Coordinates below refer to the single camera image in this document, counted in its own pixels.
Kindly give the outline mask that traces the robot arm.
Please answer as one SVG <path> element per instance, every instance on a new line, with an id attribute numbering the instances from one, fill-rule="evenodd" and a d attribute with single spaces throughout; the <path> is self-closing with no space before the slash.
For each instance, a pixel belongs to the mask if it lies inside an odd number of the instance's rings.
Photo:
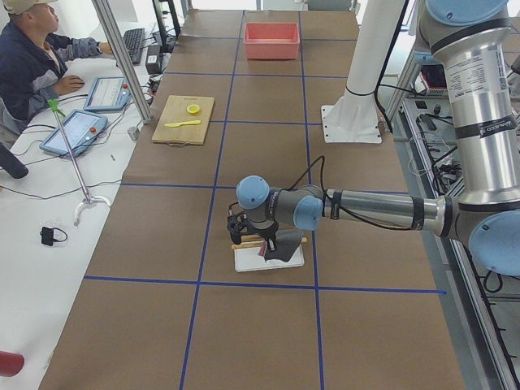
<path id="1" fill-rule="evenodd" d="M 353 219 L 389 230 L 428 230 L 461 242 L 502 275 L 519 273 L 519 150 L 502 44 L 510 30 L 504 1 L 424 1 L 417 38 L 444 67 L 465 188 L 459 197 L 271 187 L 252 175 L 236 188 L 235 244 L 259 235 L 276 251 L 280 224 L 313 231 L 321 218 Z"/>

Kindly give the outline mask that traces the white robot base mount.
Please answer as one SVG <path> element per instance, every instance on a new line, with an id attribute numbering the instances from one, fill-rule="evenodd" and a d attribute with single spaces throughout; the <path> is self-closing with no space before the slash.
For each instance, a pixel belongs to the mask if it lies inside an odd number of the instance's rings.
<path id="1" fill-rule="evenodd" d="M 382 141 L 376 89 L 407 6 L 404 0 L 368 2 L 344 94 L 335 105 L 321 107 L 325 142 L 379 144 Z"/>

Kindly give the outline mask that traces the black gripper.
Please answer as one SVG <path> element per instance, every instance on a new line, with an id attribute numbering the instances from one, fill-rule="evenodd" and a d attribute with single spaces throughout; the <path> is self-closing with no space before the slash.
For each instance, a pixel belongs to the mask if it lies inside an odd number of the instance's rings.
<path id="1" fill-rule="evenodd" d="M 227 209 L 227 230 L 233 244 L 242 244 L 241 237 L 246 235 L 259 235 L 263 240 L 275 236 L 279 229 L 277 222 L 256 221 L 253 219 L 251 210 L 241 210 L 235 213 L 233 207 L 237 204 L 237 201 L 233 202 Z"/>

